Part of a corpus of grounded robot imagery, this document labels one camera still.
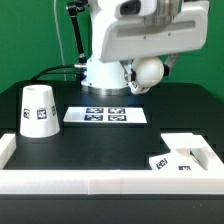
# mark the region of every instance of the white block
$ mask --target white block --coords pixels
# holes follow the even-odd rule
[[[16,149],[15,134],[4,134],[0,139],[0,169],[3,169]]]

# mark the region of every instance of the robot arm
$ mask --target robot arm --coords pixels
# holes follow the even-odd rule
[[[145,93],[164,74],[170,73],[181,52],[200,49],[206,42],[208,0],[75,0],[75,3],[79,7],[90,5],[93,56],[87,62],[90,75],[87,85],[97,83],[100,78],[95,82],[94,76],[105,77],[111,67],[115,68],[112,63],[119,62],[132,93]],[[169,55],[165,64],[157,58],[161,55]],[[121,68],[116,64],[113,70],[118,73]],[[104,79],[96,88],[101,85],[120,88],[120,78],[116,79],[118,85],[117,81],[107,85],[107,80],[113,83],[110,78]]]

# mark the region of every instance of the upside-down cup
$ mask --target upside-down cup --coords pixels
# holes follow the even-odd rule
[[[47,85],[23,88],[20,134],[44,138],[60,131],[53,91]]]

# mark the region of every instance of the black cable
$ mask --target black cable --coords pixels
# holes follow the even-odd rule
[[[42,72],[40,72],[39,74],[35,75],[31,80],[37,80],[38,78],[40,78],[42,75],[50,72],[50,71],[55,71],[55,70],[59,70],[59,69],[65,69],[65,68],[74,68],[74,65],[60,65],[60,66],[55,66],[55,67],[51,67],[51,68],[47,68],[45,70],[43,70]]]

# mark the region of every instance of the green backdrop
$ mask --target green backdrop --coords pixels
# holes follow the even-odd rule
[[[65,9],[67,2],[57,0],[57,11],[65,63],[70,64],[77,62],[77,48]],[[206,45],[199,51],[183,53],[172,76],[163,82],[200,84],[224,101],[224,1],[210,2]],[[54,0],[0,0],[0,93],[17,81],[62,64],[53,9]],[[85,52],[90,56],[88,12],[80,15],[79,21]],[[63,80],[63,76],[53,78]]]

